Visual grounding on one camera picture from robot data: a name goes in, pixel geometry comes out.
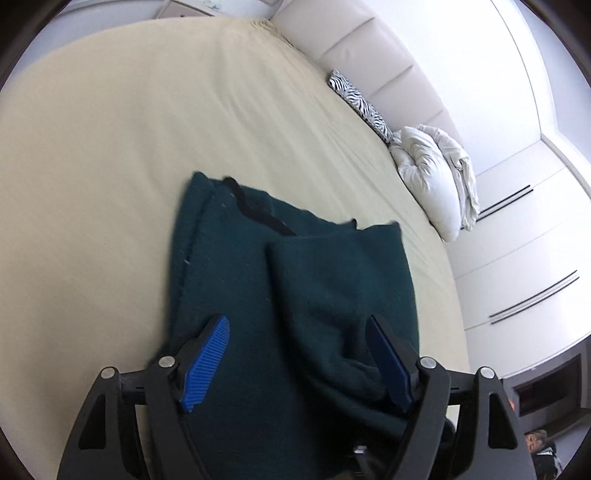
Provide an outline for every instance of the dark green towel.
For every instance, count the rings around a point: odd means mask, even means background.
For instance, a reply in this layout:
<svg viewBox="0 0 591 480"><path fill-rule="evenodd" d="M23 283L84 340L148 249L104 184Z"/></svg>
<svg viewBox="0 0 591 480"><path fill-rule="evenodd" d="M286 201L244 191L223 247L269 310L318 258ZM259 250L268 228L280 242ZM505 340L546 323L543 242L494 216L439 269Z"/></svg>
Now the dark green towel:
<svg viewBox="0 0 591 480"><path fill-rule="evenodd" d="M335 225L197 173L173 236L165 350L217 312L230 321L230 343L189 415L213 480L329 478L360 439L394 453L406 422L384 410L364 328L380 313L418 349L397 224Z"/></svg>

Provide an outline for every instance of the padded headboard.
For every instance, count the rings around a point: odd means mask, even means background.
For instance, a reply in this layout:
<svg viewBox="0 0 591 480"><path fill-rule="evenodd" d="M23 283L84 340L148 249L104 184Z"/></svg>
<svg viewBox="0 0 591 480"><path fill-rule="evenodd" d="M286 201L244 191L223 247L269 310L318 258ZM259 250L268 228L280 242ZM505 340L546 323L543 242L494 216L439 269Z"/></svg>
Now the padded headboard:
<svg viewBox="0 0 591 480"><path fill-rule="evenodd" d="M363 0L284 0L271 22L323 70L345 75L392 130L459 132L413 56Z"/></svg>

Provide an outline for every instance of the white wardrobe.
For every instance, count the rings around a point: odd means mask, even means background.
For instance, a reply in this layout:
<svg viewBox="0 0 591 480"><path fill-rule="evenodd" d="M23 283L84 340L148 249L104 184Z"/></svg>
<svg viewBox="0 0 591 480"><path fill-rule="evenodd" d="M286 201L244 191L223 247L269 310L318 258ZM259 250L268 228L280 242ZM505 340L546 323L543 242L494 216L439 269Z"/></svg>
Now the white wardrobe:
<svg viewBox="0 0 591 480"><path fill-rule="evenodd" d="M477 184L479 221L447 251L470 366L510 377L591 333L591 200L542 141Z"/></svg>

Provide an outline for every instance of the metal screw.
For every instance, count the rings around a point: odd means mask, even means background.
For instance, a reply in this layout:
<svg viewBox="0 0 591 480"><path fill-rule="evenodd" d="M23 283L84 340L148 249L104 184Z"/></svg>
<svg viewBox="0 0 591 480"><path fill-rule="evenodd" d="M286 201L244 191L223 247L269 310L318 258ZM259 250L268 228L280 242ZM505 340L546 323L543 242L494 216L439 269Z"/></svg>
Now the metal screw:
<svg viewBox="0 0 591 480"><path fill-rule="evenodd" d="M437 362L435 361L434 358L431 358L430 356L424 356L423 358L421 358L421 365L424 368L428 368L429 370L432 370L437 366Z"/></svg>
<svg viewBox="0 0 591 480"><path fill-rule="evenodd" d="M492 380L493 378L495 378L495 371L492 368L489 368L489 367L482 367L480 369L480 374L484 378L488 378L489 380Z"/></svg>
<svg viewBox="0 0 591 480"><path fill-rule="evenodd" d="M107 367L102 370L100 376L106 380L115 376L115 369L113 367Z"/></svg>
<svg viewBox="0 0 591 480"><path fill-rule="evenodd" d="M174 365L175 361L176 360L173 356L167 355L158 360L158 365L160 365L162 368L170 368Z"/></svg>

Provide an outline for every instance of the pillow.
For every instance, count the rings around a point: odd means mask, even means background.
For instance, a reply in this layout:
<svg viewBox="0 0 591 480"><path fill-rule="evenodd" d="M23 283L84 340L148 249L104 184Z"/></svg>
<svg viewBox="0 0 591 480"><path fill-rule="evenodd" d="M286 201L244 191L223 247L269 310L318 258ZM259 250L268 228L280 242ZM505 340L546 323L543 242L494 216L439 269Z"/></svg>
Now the pillow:
<svg viewBox="0 0 591 480"><path fill-rule="evenodd" d="M404 184L446 242L454 241L462 226L460 201L447 161L426 133L403 127L393 134L390 153Z"/></svg>
<svg viewBox="0 0 591 480"><path fill-rule="evenodd" d="M460 212L462 214L462 226L470 231L476 225L480 204L476 192L476 177L472 168L472 160L462 146L443 130L428 125L417 127L431 137L446 159L456 182L457 195L460 199Z"/></svg>
<svg viewBox="0 0 591 480"><path fill-rule="evenodd" d="M389 144L392 139L392 131L375 107L369 103L357 88L347 80L340 72L333 70L328 79L332 88L357 114L365 120L371 129L378 134L383 142Z"/></svg>

